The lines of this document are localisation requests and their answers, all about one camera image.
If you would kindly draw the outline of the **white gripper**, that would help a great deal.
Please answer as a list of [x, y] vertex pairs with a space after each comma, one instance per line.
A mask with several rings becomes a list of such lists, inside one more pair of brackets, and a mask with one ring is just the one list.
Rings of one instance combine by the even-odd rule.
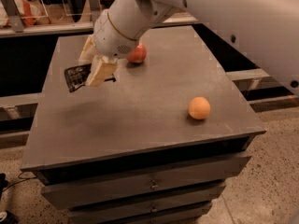
[[[117, 70], [116, 58], [127, 58], [137, 45], [137, 40], [125, 37], [115, 28], [109, 19], [108, 10], [105, 9], [95, 22], [93, 35], [88, 36], [78, 58], [79, 64], [89, 63], [93, 59], [86, 85], [102, 85]], [[96, 49], [104, 56], [94, 56]]]

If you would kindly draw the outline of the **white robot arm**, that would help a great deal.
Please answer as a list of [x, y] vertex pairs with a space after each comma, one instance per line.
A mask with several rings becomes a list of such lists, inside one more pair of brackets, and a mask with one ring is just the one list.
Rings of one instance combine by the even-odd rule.
[[95, 22], [79, 62], [127, 57], [148, 29], [178, 9], [299, 95], [299, 0], [115, 0]]

